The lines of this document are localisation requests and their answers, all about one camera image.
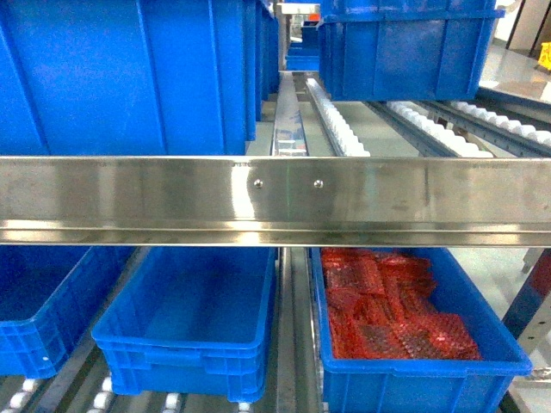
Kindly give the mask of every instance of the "red mesh bag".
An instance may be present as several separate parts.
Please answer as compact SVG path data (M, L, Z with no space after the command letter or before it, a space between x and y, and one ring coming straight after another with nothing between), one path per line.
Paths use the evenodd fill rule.
M482 360L479 348L457 314L432 314L413 322L429 331L430 342L450 360Z
M395 277L387 275L383 279L383 285L385 286L388 305L392 311L392 320L400 323L404 322L406 320L406 313L399 299L398 280Z
M353 288L358 293L366 290L365 281L357 262L331 262L324 267L325 284L328 289Z
M358 302L362 299L355 288L330 288L327 289L326 296L330 307L349 314L356 311Z
M438 313L428 299L421 297L412 288L401 288L399 290L399 299L408 318Z
M392 329L412 359L440 360L444 354L430 341L430 332L413 323L393 323Z
M361 248L323 248L321 250L321 261L330 261L331 259L357 258L360 256L371 257L375 259L375 253L371 250Z
M381 271L373 257L360 258L360 271L365 285L366 294L384 295L385 287L382 283Z
M404 360L409 354L390 326L359 325L369 359Z
M393 321L393 311L386 297L371 295L358 301L354 319L360 324L389 325Z
M365 342L352 317L329 309L331 345L336 359L368 359Z

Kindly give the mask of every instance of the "shelving rack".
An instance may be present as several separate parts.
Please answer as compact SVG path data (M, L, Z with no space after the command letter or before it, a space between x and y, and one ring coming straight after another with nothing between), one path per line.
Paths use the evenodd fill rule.
M167 409L168 398L175 395L146 393L108 396L105 409L99 409L94 397L108 372L87 334L58 376L27 383L32 391L26 403L20 409L6 405L6 412L319 413L327 406L321 402L317 315L302 247L551 247L548 148L517 153L538 158L453 159L415 126L370 103L421 154L447 158L335 157L334 137L326 127L329 150L308 157L311 145L299 108L299 100L309 99L305 76L282 73L272 157L0 157L0 243L142 246L103 308L151 245L281 247L266 396L258 404L236 405L180 395L177 408ZM495 98L492 102L499 104ZM524 112L529 105L523 101ZM443 105L425 108L455 125L473 122ZM534 110L541 112L541 103ZM317 114L325 125L327 119ZM511 136L493 131L492 142L506 147ZM544 250L526 285L551 271L550 256ZM508 316L525 316L525 325L514 332L530 351L549 332L551 294L547 291L527 309L521 306L522 293ZM0 402L9 403L21 385L19 378L0 379ZM519 411L511 397L502 409Z

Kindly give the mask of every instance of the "metal frame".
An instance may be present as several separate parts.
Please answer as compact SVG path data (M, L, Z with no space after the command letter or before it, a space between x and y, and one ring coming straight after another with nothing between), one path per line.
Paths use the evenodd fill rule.
M0 157L0 193L0 243L551 245L551 159Z

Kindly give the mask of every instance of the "empty blue bin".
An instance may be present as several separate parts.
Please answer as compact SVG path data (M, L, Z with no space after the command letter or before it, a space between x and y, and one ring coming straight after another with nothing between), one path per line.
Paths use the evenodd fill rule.
M256 6L1 2L0 154L244 154Z
M0 247L0 375L55 375L133 248Z
M443 312L459 314L483 361L337 360L319 249L312 250L319 309L324 401L331 413L494 413L514 376L532 365L511 333L446 249L402 249L428 258L437 282L430 297Z
M92 332L120 394L257 401L265 386L275 251L154 248Z
M468 100L502 10L327 17L320 76L336 101Z

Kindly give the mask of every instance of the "metal track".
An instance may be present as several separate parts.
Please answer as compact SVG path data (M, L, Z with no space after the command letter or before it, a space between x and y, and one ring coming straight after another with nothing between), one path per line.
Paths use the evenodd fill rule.
M390 110L384 103L364 102L364 105L373 110L380 116L392 129L399 133L402 138L407 140L424 157L456 157L457 154L450 151L449 148L435 140L427 132L407 120L401 119Z
M551 157L551 147L506 131L441 102L416 102L448 122L517 157Z

